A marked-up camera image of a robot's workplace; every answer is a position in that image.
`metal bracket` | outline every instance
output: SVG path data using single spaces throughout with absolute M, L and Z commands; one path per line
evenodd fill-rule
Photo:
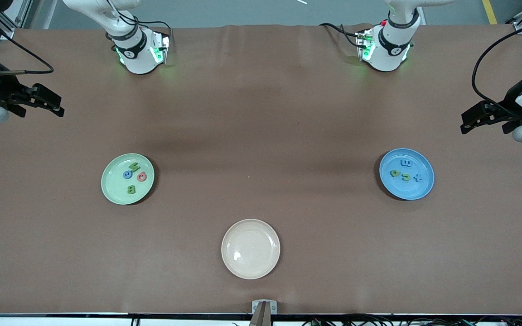
M 255 300 L 255 301 L 251 302 L 251 313 L 252 314 L 255 314 L 255 309 L 257 309 L 257 306 L 259 305 L 259 303 L 261 303 L 263 301 L 265 301 L 269 304 L 268 308 L 270 308 L 271 314 L 277 314 L 277 301 L 269 300 L 269 299 L 259 299 L 259 300 Z

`green plate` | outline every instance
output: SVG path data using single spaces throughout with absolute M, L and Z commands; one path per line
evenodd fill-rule
M 130 205 L 141 200 L 153 184 L 154 167 L 140 154 L 120 155 L 102 173 L 102 192 L 118 205 Z

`yellow line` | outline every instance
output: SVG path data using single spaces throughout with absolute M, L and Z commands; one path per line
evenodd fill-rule
M 495 12 L 493 12 L 493 6 L 491 6 L 490 0 L 483 0 L 484 11 L 487 12 L 488 22 L 491 25 L 497 25 L 497 18 Z

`table surface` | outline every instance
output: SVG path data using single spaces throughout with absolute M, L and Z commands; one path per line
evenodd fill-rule
M 522 313 L 522 144 L 500 126 L 460 134 L 480 99 L 476 59 L 509 25 L 423 26 L 396 72 L 375 72 L 323 27 L 178 29 L 168 66 L 134 76 L 103 31 L 19 30 L 56 68 L 41 82 L 64 118 L 0 124 L 0 313 Z M 10 43 L 10 69 L 40 65 Z M 522 36 L 493 50 L 478 86 L 522 79 Z M 410 147 L 436 182 L 419 201 L 377 165 Z M 118 155 L 158 169 L 133 206 L 104 198 Z M 241 280 L 220 244 L 267 221 L 276 268 Z

